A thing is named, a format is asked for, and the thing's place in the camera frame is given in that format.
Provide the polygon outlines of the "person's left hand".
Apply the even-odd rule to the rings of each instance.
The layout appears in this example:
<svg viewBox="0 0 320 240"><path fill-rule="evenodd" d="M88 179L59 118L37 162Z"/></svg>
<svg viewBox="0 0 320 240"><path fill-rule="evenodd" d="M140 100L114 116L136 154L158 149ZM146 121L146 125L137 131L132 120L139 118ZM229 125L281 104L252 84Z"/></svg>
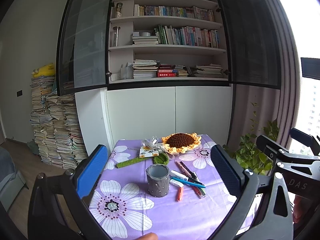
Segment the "person's left hand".
<svg viewBox="0 0 320 240"><path fill-rule="evenodd" d="M158 240L158 236L155 233L151 232L138 237L136 240Z"/></svg>

